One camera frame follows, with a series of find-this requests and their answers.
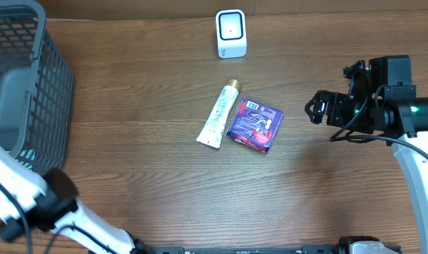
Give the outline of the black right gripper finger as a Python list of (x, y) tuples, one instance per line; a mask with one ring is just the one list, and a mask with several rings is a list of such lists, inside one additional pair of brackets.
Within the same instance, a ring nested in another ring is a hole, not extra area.
[(305, 105), (306, 108), (317, 108), (322, 100), (323, 90), (319, 90), (315, 93), (314, 97)]
[(314, 124), (321, 124), (325, 115), (325, 111), (315, 104), (306, 104), (305, 113), (308, 115), (310, 121)]

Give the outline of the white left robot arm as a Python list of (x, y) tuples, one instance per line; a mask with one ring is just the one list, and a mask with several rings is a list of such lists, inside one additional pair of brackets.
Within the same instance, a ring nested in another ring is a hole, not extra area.
[(66, 236), (91, 253), (148, 253), (138, 238), (118, 229), (88, 208), (60, 169), (44, 176), (17, 162), (0, 146), (0, 238), (11, 242), (38, 228)]

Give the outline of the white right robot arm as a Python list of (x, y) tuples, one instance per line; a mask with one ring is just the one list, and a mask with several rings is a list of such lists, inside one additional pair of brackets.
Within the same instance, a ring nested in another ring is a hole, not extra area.
[(370, 143), (393, 150), (415, 213), (420, 252), (428, 253), (428, 97), (418, 97), (408, 55), (359, 60), (343, 68), (346, 94), (319, 90), (305, 105), (314, 124), (338, 131), (329, 140)]

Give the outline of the white cream tube gold cap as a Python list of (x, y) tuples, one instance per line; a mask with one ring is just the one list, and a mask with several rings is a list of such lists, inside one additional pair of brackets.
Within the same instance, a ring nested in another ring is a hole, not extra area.
[(224, 136), (228, 115), (235, 104), (242, 89), (241, 83), (236, 79), (226, 82), (211, 113), (203, 126), (196, 141), (203, 145), (219, 149)]

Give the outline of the purple sanitary pad pack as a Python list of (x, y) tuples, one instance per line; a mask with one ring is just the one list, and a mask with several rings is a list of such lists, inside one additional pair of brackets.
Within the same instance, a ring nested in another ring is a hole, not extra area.
[(260, 152), (268, 152), (284, 120), (284, 112), (243, 97), (227, 136)]

